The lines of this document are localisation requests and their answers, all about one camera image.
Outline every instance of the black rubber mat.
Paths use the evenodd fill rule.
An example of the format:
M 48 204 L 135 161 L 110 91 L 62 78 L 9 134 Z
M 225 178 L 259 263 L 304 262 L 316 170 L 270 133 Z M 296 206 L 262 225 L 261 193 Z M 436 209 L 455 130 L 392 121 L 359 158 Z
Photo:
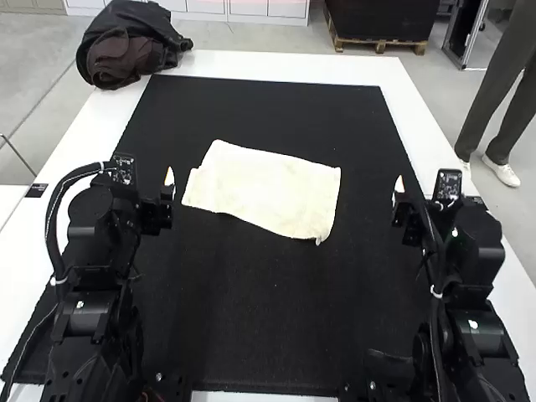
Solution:
M 217 138 L 341 167 L 327 241 L 183 207 Z M 363 384 L 367 348 L 410 354 L 428 291 L 419 253 L 390 227 L 391 193 L 399 174 L 420 190 L 379 88 L 153 76 L 117 150 L 137 157 L 142 195 L 157 195 L 168 165 L 178 185 L 173 230 L 136 257 L 147 372 L 180 368 L 197 389 L 333 395 Z M 47 342 L 19 380 L 42 380 Z

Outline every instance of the gray trousers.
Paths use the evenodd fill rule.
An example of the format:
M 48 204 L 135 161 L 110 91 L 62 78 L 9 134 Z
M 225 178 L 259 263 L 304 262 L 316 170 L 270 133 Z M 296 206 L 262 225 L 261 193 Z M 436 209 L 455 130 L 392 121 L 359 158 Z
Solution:
M 499 165 L 508 163 L 513 146 L 536 114 L 536 0 L 517 0 L 454 146 L 460 159 L 469 162 L 487 123 L 523 68 L 523 78 L 501 129 L 486 150 L 487 156 Z

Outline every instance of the black jacket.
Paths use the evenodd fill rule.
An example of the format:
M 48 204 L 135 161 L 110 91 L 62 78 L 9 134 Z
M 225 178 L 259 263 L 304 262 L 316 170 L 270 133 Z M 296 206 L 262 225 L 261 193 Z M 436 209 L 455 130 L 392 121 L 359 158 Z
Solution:
M 115 90 L 141 74 L 171 69 L 193 47 L 171 25 L 171 13 L 157 3 L 113 0 L 87 28 L 76 52 L 85 81 Z

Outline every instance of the metal frame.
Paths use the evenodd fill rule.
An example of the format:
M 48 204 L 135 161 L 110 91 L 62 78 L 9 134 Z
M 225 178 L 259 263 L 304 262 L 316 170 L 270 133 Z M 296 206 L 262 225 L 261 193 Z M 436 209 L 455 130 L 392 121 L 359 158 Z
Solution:
M 459 0 L 456 6 L 454 6 L 454 10 L 452 11 L 451 15 L 451 20 L 449 22 L 449 27 L 446 31 L 445 40 L 443 41 L 442 49 L 443 52 L 447 55 L 447 57 L 452 61 L 452 63 L 454 63 L 456 67 L 460 70 L 465 70 L 467 67 L 469 57 L 471 56 L 472 48 L 474 47 L 475 41 L 477 40 L 479 28 L 481 27 L 482 21 L 486 16 L 488 4 L 489 0 L 481 1 L 480 7 L 478 8 L 477 17 L 475 18 L 475 22 L 472 25 L 471 33 L 469 33 L 469 35 L 467 36 L 465 52 L 463 52 L 463 55 L 461 57 L 458 57 L 456 54 L 454 54 L 454 52 L 452 52 L 451 48 L 449 47 L 452 30 L 454 29 L 454 23 L 456 22 L 460 8 L 463 5 L 463 1 Z
M 0 133 L 0 137 L 6 142 L 6 144 L 9 145 L 11 149 L 13 149 L 13 152 L 15 152 L 15 155 L 21 160 L 22 163 L 24 163 L 24 166 L 28 168 L 28 170 L 33 174 L 33 177 L 37 177 L 37 173 L 32 169 L 32 167 L 26 162 L 26 159 L 23 158 L 23 156 L 20 154 L 19 151 L 17 151 L 17 148 L 9 141 L 9 139 L 4 136 L 2 133 Z

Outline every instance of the white towel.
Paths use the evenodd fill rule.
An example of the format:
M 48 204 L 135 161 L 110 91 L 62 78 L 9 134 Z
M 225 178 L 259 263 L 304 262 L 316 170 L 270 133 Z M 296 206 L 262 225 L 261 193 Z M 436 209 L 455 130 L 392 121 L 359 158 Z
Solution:
M 340 167 L 216 140 L 190 172 L 183 205 L 320 245 L 333 227 L 340 181 Z

